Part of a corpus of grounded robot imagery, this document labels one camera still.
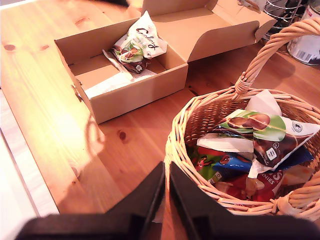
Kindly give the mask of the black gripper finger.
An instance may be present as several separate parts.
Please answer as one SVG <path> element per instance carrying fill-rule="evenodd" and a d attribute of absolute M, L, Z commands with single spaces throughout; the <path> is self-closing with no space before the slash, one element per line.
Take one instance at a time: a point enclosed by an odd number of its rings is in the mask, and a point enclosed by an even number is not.
<path fill-rule="evenodd" d="M 233 215 L 209 197 L 173 162 L 169 191 L 189 239 L 231 239 Z"/>
<path fill-rule="evenodd" d="M 147 177 L 105 213 L 106 239 L 145 239 L 165 193 L 165 167 L 159 162 Z"/>

